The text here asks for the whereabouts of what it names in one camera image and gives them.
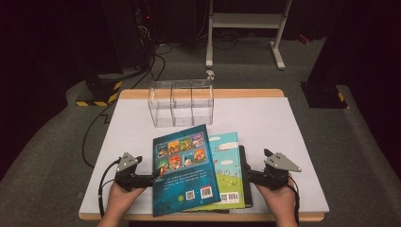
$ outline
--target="barcode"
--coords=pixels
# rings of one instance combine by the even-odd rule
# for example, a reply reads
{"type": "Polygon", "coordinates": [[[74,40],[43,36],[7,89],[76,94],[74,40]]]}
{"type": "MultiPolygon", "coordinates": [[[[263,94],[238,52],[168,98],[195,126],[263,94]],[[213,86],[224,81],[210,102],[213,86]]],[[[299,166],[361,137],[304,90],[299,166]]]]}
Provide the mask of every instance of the barcode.
{"type": "Polygon", "coordinates": [[[185,193],[185,195],[186,195],[186,199],[187,199],[188,201],[194,200],[194,199],[195,199],[195,192],[194,192],[194,190],[192,190],[192,191],[187,191],[187,192],[185,193]]]}
{"type": "Polygon", "coordinates": [[[237,192],[220,193],[221,202],[223,203],[237,203],[239,202],[239,195],[237,192]]]}
{"type": "Polygon", "coordinates": [[[202,199],[213,197],[212,188],[210,186],[205,186],[200,189],[200,196],[202,199]]]}

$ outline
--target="gray carpet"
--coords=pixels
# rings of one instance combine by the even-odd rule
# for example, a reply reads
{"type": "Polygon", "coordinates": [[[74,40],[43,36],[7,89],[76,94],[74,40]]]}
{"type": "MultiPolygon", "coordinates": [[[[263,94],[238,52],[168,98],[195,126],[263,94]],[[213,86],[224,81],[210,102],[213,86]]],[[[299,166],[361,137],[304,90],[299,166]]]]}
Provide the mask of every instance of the gray carpet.
{"type": "MultiPolygon", "coordinates": [[[[349,109],[307,106],[300,82],[307,80],[323,42],[282,41],[285,71],[277,70],[266,42],[215,49],[215,88],[279,88],[288,97],[330,207],[323,221],[301,226],[401,226],[401,183],[348,88],[339,86],[349,109]]],[[[221,48],[231,44],[215,41],[221,48]]],[[[169,48],[157,49],[166,60],[160,80],[206,78],[204,47],[169,48]]],[[[162,66],[156,59],[154,77],[162,66]]],[[[125,80],[122,89],[131,88],[139,79],[125,80]]],[[[149,81],[147,76],[137,88],[148,88],[149,81]]],[[[0,226],[96,226],[96,221],[78,217],[92,174],[81,157],[81,145],[89,125],[104,108],[75,105],[83,86],[81,82],[67,92],[69,105],[33,136],[0,183],[0,226]]],[[[106,114],[112,117],[113,107],[106,114]]],[[[92,164],[108,128],[104,119],[100,117],[86,137],[85,155],[92,164]]]]}

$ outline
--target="acrylic container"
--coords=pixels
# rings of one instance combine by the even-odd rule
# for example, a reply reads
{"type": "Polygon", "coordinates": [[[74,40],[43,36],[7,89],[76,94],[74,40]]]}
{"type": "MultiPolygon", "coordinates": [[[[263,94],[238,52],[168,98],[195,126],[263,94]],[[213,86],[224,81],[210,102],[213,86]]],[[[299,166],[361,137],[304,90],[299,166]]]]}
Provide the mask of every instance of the acrylic container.
{"type": "Polygon", "coordinates": [[[153,81],[148,106],[155,127],[213,124],[210,79],[153,81]]]}

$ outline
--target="teal book cover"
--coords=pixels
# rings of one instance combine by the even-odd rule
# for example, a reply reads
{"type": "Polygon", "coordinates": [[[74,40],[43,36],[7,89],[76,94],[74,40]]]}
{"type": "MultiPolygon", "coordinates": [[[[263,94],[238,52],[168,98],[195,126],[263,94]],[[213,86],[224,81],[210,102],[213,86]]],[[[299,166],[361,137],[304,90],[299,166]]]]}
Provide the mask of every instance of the teal book cover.
{"type": "Polygon", "coordinates": [[[218,183],[205,125],[153,139],[153,216],[219,201],[218,183]]]}
{"type": "Polygon", "coordinates": [[[192,211],[245,208],[237,133],[211,135],[209,144],[218,179],[220,202],[197,207],[192,211]]]}

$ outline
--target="hand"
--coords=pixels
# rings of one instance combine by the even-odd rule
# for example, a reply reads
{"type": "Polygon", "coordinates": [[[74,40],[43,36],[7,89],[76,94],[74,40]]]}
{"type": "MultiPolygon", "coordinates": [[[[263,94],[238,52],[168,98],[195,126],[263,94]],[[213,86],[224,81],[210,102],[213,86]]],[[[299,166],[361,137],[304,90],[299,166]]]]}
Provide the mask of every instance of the hand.
{"type": "Polygon", "coordinates": [[[138,198],[145,190],[146,188],[135,188],[131,192],[128,192],[124,188],[118,186],[117,183],[113,183],[110,187],[106,212],[97,227],[118,226],[120,219],[123,218],[125,213],[127,213],[127,211],[132,207],[136,198],[138,198]]]}
{"type": "MultiPolygon", "coordinates": [[[[289,179],[289,184],[294,185],[294,182],[289,179]]],[[[267,187],[256,184],[265,199],[266,205],[274,215],[278,227],[298,226],[294,216],[295,195],[294,192],[287,186],[271,191],[267,187]]]]}

